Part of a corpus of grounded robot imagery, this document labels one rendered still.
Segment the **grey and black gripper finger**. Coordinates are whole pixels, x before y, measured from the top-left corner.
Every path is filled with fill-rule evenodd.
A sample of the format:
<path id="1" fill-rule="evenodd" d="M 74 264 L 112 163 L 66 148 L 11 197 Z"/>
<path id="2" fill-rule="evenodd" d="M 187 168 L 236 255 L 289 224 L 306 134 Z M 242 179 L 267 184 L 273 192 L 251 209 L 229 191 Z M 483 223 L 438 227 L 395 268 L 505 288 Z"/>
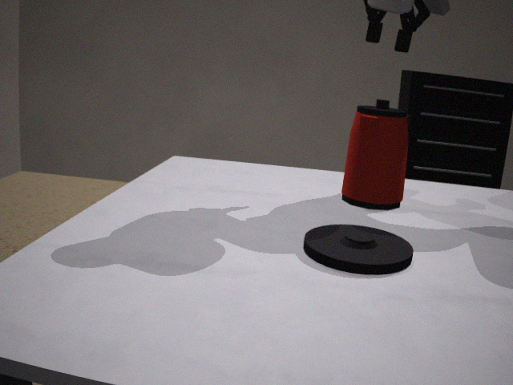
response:
<path id="1" fill-rule="evenodd" d="M 384 18 L 387 11 L 374 9 L 368 5 L 368 0 L 363 1 L 366 6 L 366 13 L 368 14 L 367 19 L 370 21 L 366 34 L 366 41 L 370 43 L 379 43 L 383 26 L 381 20 Z M 380 12 L 378 13 L 378 11 Z"/>
<path id="2" fill-rule="evenodd" d="M 398 37 L 395 44 L 395 50 L 398 52 L 408 52 L 413 32 L 430 16 L 423 0 L 414 0 L 414 4 L 418 10 L 418 14 L 414 15 L 414 6 L 408 13 L 400 14 L 402 30 L 399 29 Z"/>

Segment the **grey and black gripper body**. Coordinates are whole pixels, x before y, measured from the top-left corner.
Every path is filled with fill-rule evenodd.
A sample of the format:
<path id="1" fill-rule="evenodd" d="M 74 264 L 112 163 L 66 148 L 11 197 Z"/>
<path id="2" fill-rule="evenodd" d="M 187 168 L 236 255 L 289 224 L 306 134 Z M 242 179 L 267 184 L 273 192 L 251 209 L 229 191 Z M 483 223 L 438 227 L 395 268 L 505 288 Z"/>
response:
<path id="1" fill-rule="evenodd" d="M 410 12 L 414 6 L 415 17 L 418 10 L 414 4 L 414 0 L 368 0 L 368 5 L 374 9 L 384 10 L 394 14 L 404 14 Z"/>

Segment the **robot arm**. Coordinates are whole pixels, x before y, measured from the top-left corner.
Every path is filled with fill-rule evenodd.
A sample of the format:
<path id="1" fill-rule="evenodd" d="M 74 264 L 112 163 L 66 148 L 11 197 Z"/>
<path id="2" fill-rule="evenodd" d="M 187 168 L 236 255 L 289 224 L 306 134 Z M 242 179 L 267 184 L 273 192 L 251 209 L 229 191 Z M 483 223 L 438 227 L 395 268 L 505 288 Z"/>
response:
<path id="1" fill-rule="evenodd" d="M 450 10 L 448 0 L 424 0 L 426 7 L 432 14 L 444 16 Z"/>

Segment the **black round disk with center stud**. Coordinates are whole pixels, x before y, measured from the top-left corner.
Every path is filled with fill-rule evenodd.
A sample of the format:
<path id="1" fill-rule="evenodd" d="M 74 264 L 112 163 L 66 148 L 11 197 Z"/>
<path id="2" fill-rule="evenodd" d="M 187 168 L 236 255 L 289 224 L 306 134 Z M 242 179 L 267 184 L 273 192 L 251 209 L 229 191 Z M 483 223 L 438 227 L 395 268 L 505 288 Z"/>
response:
<path id="1" fill-rule="evenodd" d="M 402 237 L 362 225 L 311 229 L 305 234 L 303 250 L 321 265 L 364 275 L 403 271 L 410 266 L 414 253 L 412 245 Z"/>

